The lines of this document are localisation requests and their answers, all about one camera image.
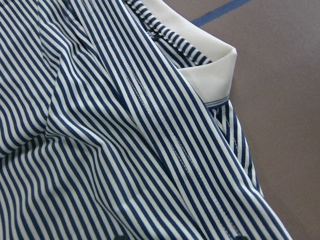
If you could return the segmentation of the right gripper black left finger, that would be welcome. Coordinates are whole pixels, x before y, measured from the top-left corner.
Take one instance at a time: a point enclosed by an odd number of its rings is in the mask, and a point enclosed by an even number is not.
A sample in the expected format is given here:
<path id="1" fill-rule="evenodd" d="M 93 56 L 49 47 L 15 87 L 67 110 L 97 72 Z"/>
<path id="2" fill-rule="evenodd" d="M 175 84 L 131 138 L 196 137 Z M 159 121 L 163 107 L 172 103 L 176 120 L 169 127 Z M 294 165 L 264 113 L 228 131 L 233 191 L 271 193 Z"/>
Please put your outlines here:
<path id="1" fill-rule="evenodd" d="M 114 240 L 125 240 L 125 236 L 124 235 L 116 235 L 114 237 Z"/>

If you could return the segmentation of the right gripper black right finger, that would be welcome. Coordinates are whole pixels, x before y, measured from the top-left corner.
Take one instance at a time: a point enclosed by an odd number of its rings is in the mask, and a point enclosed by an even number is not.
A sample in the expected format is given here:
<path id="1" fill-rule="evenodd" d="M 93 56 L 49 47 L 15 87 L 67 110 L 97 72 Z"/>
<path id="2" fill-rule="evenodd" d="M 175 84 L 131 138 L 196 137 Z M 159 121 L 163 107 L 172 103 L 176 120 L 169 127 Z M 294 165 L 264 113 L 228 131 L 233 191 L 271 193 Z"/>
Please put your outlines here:
<path id="1" fill-rule="evenodd" d="M 246 236 L 240 235 L 240 236 L 236 236 L 234 240 L 248 240 L 248 238 Z"/>

